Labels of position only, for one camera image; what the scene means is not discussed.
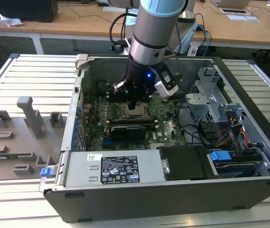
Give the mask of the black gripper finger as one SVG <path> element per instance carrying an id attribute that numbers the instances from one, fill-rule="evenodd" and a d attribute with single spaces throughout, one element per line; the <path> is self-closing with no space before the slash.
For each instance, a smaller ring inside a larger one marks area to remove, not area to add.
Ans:
<path id="1" fill-rule="evenodd" d="M 134 110 L 136 107 L 137 98 L 135 96 L 130 95 L 127 98 L 127 105 L 129 110 Z"/>

